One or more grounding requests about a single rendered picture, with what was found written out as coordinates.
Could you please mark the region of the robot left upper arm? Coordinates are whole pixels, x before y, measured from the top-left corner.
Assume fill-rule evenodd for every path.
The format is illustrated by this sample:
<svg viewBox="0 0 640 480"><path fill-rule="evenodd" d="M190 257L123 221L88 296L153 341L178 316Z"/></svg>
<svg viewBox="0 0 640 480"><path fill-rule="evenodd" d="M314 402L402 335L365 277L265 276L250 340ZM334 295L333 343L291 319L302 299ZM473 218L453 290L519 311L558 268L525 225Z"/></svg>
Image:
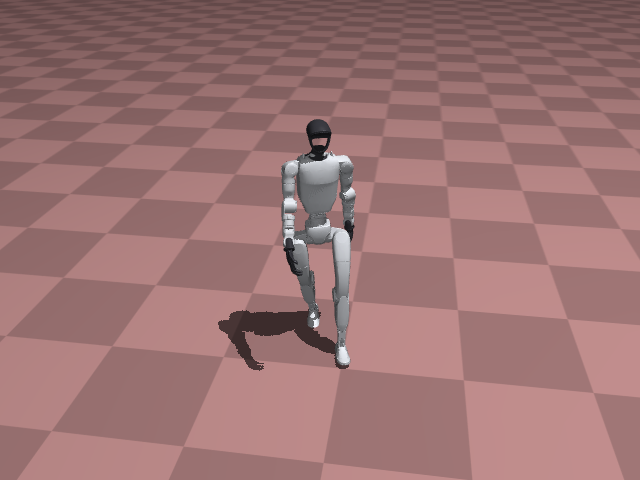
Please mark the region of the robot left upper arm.
<svg viewBox="0 0 640 480"><path fill-rule="evenodd" d="M340 165L341 192L339 193L339 197L343 202L348 202L356 197L353 188L351 188L354 166L348 156L339 155L336 157Z"/></svg>

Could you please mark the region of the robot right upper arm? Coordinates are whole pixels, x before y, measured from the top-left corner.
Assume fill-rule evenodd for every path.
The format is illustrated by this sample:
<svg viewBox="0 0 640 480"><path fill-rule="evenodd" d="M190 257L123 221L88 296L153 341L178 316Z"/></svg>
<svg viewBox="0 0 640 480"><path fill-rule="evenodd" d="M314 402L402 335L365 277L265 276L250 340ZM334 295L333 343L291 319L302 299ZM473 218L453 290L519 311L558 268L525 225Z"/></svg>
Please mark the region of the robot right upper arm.
<svg viewBox="0 0 640 480"><path fill-rule="evenodd" d="M294 200L295 179L299 172L300 161L292 160L285 162L281 168L282 193L285 202L285 213L295 213L297 211L297 201Z"/></svg>

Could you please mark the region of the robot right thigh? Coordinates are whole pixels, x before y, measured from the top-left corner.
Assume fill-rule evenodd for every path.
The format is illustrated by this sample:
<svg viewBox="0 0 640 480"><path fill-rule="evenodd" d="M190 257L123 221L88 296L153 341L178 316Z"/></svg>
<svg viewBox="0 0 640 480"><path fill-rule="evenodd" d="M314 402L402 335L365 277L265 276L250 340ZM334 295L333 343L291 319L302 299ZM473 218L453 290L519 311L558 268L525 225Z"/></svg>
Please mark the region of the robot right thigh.
<svg viewBox="0 0 640 480"><path fill-rule="evenodd" d="M313 286L313 284L315 284L315 278L314 271L310 270L309 268L306 231L295 231L294 240L295 250L293 251L293 258L298 262L298 264L294 263L294 265L295 268L299 271L302 271L303 274L301 276L296 276L302 287L306 285L308 285L309 287L311 285Z"/></svg>

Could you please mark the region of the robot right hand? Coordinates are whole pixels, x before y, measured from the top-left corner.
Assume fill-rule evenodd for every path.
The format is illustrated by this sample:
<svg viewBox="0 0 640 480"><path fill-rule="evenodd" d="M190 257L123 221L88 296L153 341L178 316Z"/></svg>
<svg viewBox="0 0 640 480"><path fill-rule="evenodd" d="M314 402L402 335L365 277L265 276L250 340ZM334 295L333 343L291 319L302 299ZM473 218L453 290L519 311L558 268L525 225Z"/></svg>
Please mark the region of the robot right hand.
<svg viewBox="0 0 640 480"><path fill-rule="evenodd" d="M295 268L295 264L298 264L298 262L293 258L293 251L295 250L295 247L293 245L293 240L291 238L287 238L285 240L286 243L286 247L284 248L284 251L286 252L286 258L287 258L287 262L290 265L291 268L291 272L297 276L301 276L302 271L299 271Z"/></svg>

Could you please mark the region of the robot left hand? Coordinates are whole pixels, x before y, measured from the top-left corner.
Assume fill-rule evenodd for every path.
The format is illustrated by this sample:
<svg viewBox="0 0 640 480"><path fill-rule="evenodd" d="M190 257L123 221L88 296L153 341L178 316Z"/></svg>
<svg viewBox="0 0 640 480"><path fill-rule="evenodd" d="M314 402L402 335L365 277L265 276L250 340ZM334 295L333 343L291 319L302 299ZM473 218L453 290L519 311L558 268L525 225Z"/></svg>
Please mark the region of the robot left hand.
<svg viewBox="0 0 640 480"><path fill-rule="evenodd" d="M347 232L348 232L348 234L350 236L350 240L352 241L354 225L351 227L351 222L349 220L347 220L347 221L345 221L344 229L347 230Z"/></svg>

